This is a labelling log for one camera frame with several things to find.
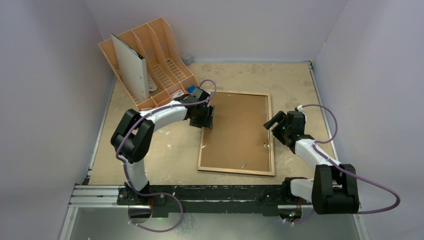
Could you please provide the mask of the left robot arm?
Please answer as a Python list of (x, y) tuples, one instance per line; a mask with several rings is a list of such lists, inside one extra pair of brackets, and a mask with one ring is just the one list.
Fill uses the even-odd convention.
[(170, 124), (189, 121), (196, 128), (213, 127), (215, 107), (210, 100), (216, 92), (208, 92), (198, 86), (169, 103), (147, 111), (127, 110), (115, 129), (110, 143), (115, 157), (121, 162), (125, 175), (125, 187), (129, 197), (138, 205), (146, 203), (154, 193), (149, 191), (144, 158), (149, 152), (156, 131)]

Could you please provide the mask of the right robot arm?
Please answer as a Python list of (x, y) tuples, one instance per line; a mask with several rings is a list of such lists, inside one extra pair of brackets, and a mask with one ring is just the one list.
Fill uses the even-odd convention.
[(358, 184), (353, 177), (356, 169), (329, 156), (311, 135), (305, 134), (304, 113), (279, 111), (263, 126), (314, 171), (311, 179), (285, 178), (280, 191), (284, 202), (292, 204), (301, 198), (310, 202), (319, 215), (355, 214), (359, 211)]

